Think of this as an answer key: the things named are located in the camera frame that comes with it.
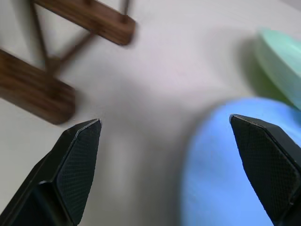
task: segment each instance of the green object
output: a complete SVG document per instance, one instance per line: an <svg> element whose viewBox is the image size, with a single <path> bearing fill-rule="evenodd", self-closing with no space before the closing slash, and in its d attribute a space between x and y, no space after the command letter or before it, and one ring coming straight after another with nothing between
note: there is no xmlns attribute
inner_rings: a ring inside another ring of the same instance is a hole
<svg viewBox="0 0 301 226"><path fill-rule="evenodd" d="M255 54L274 84L301 109L301 41L282 32L262 29Z"/></svg>

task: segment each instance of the white table surface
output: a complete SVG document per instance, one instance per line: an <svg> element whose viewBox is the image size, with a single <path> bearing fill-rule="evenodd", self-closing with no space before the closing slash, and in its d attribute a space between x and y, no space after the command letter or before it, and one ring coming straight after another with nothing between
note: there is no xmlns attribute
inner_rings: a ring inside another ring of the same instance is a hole
<svg viewBox="0 0 301 226"><path fill-rule="evenodd" d="M136 0L131 12L138 22L133 45L97 38L62 74L80 93L68 123L51 125L0 100L0 211L66 128L101 118L80 225L177 225L181 163L202 118L237 97L285 101L256 63L252 44L259 27L300 35L300 1ZM81 31L42 15L53 51ZM9 0L0 1L0 46L34 62Z"/></svg>

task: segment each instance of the light green bowl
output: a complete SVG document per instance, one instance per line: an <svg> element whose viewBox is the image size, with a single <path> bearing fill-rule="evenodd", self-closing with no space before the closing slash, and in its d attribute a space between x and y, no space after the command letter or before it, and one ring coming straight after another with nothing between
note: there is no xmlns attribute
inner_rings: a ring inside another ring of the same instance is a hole
<svg viewBox="0 0 301 226"><path fill-rule="evenodd" d="M255 54L274 84L301 109L301 42L282 32L262 29Z"/></svg>

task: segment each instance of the wooden plank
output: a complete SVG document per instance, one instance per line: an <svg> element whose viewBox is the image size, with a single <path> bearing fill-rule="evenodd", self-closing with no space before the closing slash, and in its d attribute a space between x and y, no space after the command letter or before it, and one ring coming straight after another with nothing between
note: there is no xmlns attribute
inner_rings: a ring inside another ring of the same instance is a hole
<svg viewBox="0 0 301 226"><path fill-rule="evenodd" d="M75 90L53 79L49 92L45 72L0 50L0 96L53 124L68 121L76 110Z"/></svg>
<svg viewBox="0 0 301 226"><path fill-rule="evenodd" d="M135 21L92 0L34 0L55 14L119 45L127 45L135 32Z"/></svg>

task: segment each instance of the wooden stand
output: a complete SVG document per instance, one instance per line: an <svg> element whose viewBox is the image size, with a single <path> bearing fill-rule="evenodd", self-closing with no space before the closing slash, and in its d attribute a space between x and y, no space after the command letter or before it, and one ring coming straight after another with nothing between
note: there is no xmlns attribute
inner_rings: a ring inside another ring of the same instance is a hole
<svg viewBox="0 0 301 226"><path fill-rule="evenodd" d="M50 123L61 124L76 110L75 90L55 78L62 67L96 35L118 45L129 44L135 32L135 21L127 16L129 0L125 0L124 14L96 0L28 0L28 4L45 71L0 50L0 95ZM89 35L63 57L50 58L35 4L89 30Z"/></svg>

